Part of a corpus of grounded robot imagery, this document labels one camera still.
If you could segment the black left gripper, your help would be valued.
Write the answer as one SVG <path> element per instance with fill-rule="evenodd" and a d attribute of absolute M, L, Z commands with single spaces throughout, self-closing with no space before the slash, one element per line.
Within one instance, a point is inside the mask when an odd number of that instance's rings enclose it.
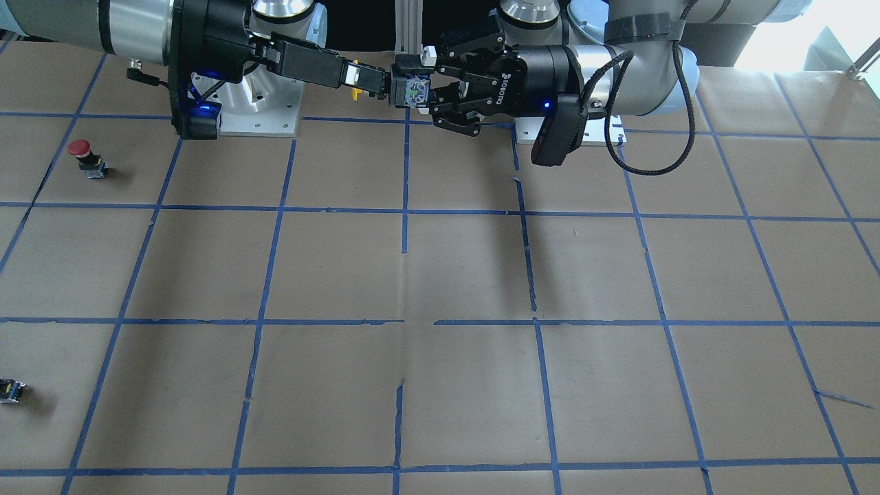
<path fill-rule="evenodd" d="M 499 16 L 443 32 L 436 46 L 422 50 L 424 69 L 492 69 L 491 82 L 459 81 L 428 92 L 435 126 L 466 137 L 480 134 L 482 120 L 505 113 L 543 116 L 560 94 L 578 94 L 581 69 L 565 46 L 515 46 L 506 50 Z"/>

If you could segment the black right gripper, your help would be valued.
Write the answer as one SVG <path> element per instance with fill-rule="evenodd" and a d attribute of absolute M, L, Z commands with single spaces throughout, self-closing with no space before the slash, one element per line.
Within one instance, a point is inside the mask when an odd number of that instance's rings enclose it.
<path fill-rule="evenodd" d="M 173 1 L 168 45 L 168 85 L 187 87 L 191 74 L 239 83 L 247 68 L 267 65 L 269 72 L 305 83 L 338 88 L 354 85 L 361 96 L 386 100 L 391 75 L 385 69 L 354 65 L 316 43 L 250 28 L 252 1 Z M 266 49 L 276 51 L 268 60 Z"/>

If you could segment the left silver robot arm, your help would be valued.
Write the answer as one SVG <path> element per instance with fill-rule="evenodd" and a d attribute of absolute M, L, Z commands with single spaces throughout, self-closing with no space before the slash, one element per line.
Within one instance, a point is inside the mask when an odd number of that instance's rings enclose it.
<path fill-rule="evenodd" d="M 428 88 L 421 113 L 476 135 L 484 118 L 541 118 L 583 129 L 609 115 L 685 107 L 698 84 L 689 24 L 754 26 L 801 14 L 799 1 L 502 1 L 486 19 L 444 32 L 419 63 L 453 83 Z"/>

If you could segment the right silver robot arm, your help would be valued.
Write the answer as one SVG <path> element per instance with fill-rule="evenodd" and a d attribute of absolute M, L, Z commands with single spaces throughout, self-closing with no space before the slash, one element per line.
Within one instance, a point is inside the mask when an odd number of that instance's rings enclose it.
<path fill-rule="evenodd" d="M 173 103 L 201 102 L 194 74 L 238 84 L 254 65 L 321 87 L 351 87 L 376 98 L 392 78 L 304 38 L 268 32 L 252 1 L 3 1 L 2 28 L 163 65 Z"/>

